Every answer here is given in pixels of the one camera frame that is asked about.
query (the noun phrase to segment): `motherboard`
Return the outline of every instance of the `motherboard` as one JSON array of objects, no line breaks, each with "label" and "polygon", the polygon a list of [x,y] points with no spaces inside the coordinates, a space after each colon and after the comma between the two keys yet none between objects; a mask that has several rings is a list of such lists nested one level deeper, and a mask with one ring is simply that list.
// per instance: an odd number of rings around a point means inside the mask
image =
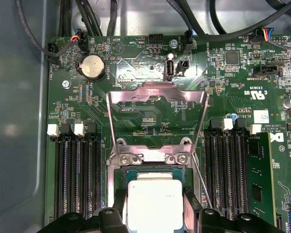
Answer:
[{"label": "motherboard", "polygon": [[[62,48],[68,40],[49,46]],[[291,36],[272,40],[291,46]],[[136,179],[141,168],[126,166],[114,171],[109,186],[116,137],[148,149],[195,143],[213,208],[231,220],[252,213],[291,232],[291,50],[250,36],[222,43],[186,35],[89,37],[52,61],[48,82],[46,224],[67,212],[91,217]],[[203,93],[207,102],[159,91],[131,101],[113,95],[110,102],[110,93],[151,83],[156,89],[168,83],[186,97]],[[136,161],[121,160],[124,166]],[[142,169],[171,171],[209,205],[192,166],[151,162]]]}]

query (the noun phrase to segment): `shiny metal frame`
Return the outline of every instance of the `shiny metal frame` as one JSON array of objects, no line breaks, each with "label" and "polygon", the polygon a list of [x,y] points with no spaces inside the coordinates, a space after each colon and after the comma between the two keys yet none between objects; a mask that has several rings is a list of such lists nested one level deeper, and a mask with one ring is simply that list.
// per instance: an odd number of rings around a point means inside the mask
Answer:
[{"label": "shiny metal frame", "polygon": [[[144,102],[151,96],[164,96],[167,101],[194,101],[202,105],[200,124],[196,126],[193,141],[189,138],[183,138],[179,145],[165,145],[160,149],[149,149],[145,145],[127,145],[125,140],[116,138],[111,105],[119,102]],[[194,172],[197,172],[203,187],[205,187],[195,158],[195,149],[207,111],[208,99],[209,95],[206,91],[182,91],[173,83],[168,82],[148,82],[133,91],[110,91],[107,93],[107,109],[113,141],[113,150],[107,160],[108,206],[112,206],[114,203],[114,170],[121,166],[142,165],[143,162],[164,162],[167,165],[180,164],[192,167],[193,163]],[[199,182],[194,182],[197,193],[199,193],[198,184]]]}]

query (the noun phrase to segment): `black cable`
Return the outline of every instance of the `black cable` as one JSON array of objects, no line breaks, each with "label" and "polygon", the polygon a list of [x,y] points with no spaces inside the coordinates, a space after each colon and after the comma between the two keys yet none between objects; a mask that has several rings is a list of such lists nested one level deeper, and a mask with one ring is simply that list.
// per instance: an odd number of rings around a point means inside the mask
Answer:
[{"label": "black cable", "polygon": [[65,0],[59,0],[59,29],[58,36],[63,37],[64,35],[64,13],[65,13]]},{"label": "black cable", "polygon": [[81,13],[81,16],[82,16],[82,19],[83,19],[83,22],[85,23],[85,26],[87,28],[87,31],[88,31],[88,34],[90,36],[95,36],[95,32],[94,32],[94,29],[93,29],[93,26],[91,24],[91,21],[89,20],[89,17],[87,16],[86,14],[86,11],[85,11],[85,8],[82,4],[82,1],[81,0],[75,0],[77,6],[78,6],[78,9]]},{"label": "black cable", "polygon": [[[181,0],[182,2],[182,8],[188,8],[188,10],[190,10],[189,5],[187,3],[186,0]],[[272,23],[273,21],[275,21],[276,19],[278,19],[280,16],[282,16],[284,13],[286,13],[287,10],[291,9],[291,1],[285,5],[283,8],[281,8],[280,10],[278,10],[277,12],[273,13],[272,15],[270,15],[269,17],[265,18],[264,20],[251,25],[250,27],[247,27],[245,29],[233,32],[233,33],[227,33],[227,34],[223,34],[223,35],[209,35],[209,34],[205,34],[205,32],[202,30],[202,28],[200,27],[200,25],[198,24],[196,18],[191,21],[191,25],[193,26],[194,31],[199,35],[201,40],[207,41],[207,42],[220,42],[220,41],[225,41],[225,40],[231,40],[233,38],[236,38],[238,36],[243,36],[243,35],[247,35],[251,32],[253,32],[256,28],[262,28],[265,27],[266,25]]]},{"label": "black cable", "polygon": [[73,42],[69,41],[58,53],[53,53],[53,52],[49,52],[47,51],[45,48],[43,48],[35,39],[35,37],[33,36],[28,23],[25,19],[25,15],[24,15],[24,10],[23,10],[23,6],[21,4],[21,0],[16,0],[16,6],[17,6],[17,13],[20,19],[21,24],[24,27],[24,30],[27,34],[27,36],[29,37],[30,41],[33,43],[34,46],[36,46],[41,52],[43,52],[45,55],[50,56],[50,57],[59,57],[61,55],[63,55],[73,44]]},{"label": "black cable", "polygon": [[189,30],[192,30],[193,27],[187,17],[187,15],[185,14],[185,12],[182,10],[182,8],[180,7],[180,5],[178,5],[178,3],[175,0],[166,0],[169,5],[172,6],[172,8],[178,12],[178,14],[181,16],[181,18],[184,20],[185,24],[188,26]]},{"label": "black cable", "polygon": [[110,21],[107,29],[107,36],[114,35],[117,19],[117,0],[110,1]]},{"label": "black cable", "polygon": [[272,45],[275,45],[275,46],[277,46],[277,47],[279,47],[279,48],[282,48],[282,49],[285,49],[285,50],[291,50],[291,46],[281,45],[281,44],[279,44],[278,42],[275,42],[275,41],[273,41],[273,40],[269,40],[267,43],[270,43],[270,44],[272,44]]},{"label": "black cable", "polygon": [[89,17],[89,19],[91,20],[92,22],[92,25],[93,25],[93,29],[94,29],[94,32],[97,36],[103,36],[102,35],[102,32],[100,30],[100,26],[98,24],[98,21],[97,21],[97,18],[96,18],[96,15],[91,7],[91,5],[89,4],[88,0],[82,0],[83,2],[83,5],[84,5],[84,9]]},{"label": "black cable", "polygon": [[217,30],[217,32],[220,35],[226,34],[226,31],[222,27],[222,25],[218,19],[218,16],[217,16],[217,10],[215,9],[215,0],[209,1],[209,12],[210,12],[211,21],[212,21],[215,29]]},{"label": "black cable", "polygon": [[[273,7],[277,11],[286,5],[281,0],[266,0],[266,1],[271,7]],[[291,17],[291,9],[289,9],[285,14]]]},{"label": "black cable", "polygon": [[65,17],[64,17],[64,29],[65,36],[71,36],[71,17],[72,17],[72,0],[65,1]]}]

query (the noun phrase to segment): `green circuit board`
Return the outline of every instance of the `green circuit board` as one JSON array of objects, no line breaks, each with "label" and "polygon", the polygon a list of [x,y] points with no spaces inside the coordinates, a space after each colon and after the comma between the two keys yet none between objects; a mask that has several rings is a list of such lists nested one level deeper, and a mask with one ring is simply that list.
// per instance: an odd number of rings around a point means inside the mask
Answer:
[{"label": "green circuit board", "polygon": [[[169,46],[171,40],[178,46]],[[274,36],[273,40],[291,44],[291,36]],[[61,48],[67,38],[58,38]],[[149,44],[148,36],[92,37],[90,54],[99,55],[106,64],[106,76],[98,82],[89,82],[76,70],[76,62],[84,54],[77,45],[59,59],[58,65],[49,67],[48,124],[92,122],[97,125],[101,156],[101,198],[99,206],[107,206],[106,159],[112,150],[112,139],[106,93],[114,90],[134,90],[144,82],[164,82],[164,66],[168,53],[176,59],[185,59],[190,67],[184,76],[175,76],[172,82],[181,90],[206,90],[210,95],[204,119],[206,129],[211,119],[220,122],[228,114],[245,119],[247,127],[261,124],[268,133],[269,146],[263,166],[250,168],[250,180],[265,179],[265,196],[272,196],[267,211],[257,204],[253,214],[275,224],[275,214],[282,218],[283,231],[289,232],[288,211],[291,210],[291,115],[283,107],[283,100],[291,97],[291,51],[265,42],[252,43],[248,36],[224,43],[200,44],[194,38],[192,50],[183,57],[183,36],[164,36],[161,44]],[[272,64],[278,73],[258,73],[260,66]],[[63,81],[71,87],[64,89]],[[167,102],[164,97],[151,97],[147,102],[120,102],[113,105],[113,120],[117,138],[129,145],[147,145],[160,148],[179,144],[183,137],[192,137],[198,122],[199,106],[192,102]],[[204,135],[200,136],[196,153],[204,158]],[[46,224],[54,216],[55,143],[48,142]]]}]

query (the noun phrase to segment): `barcode label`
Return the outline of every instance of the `barcode label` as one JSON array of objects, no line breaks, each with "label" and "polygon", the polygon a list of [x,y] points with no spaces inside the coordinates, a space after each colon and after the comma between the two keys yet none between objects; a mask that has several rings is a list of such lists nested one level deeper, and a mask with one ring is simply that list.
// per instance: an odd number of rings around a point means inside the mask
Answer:
[{"label": "barcode label", "polygon": [[268,110],[254,110],[253,118],[255,124],[268,124],[270,119],[268,116]]}]

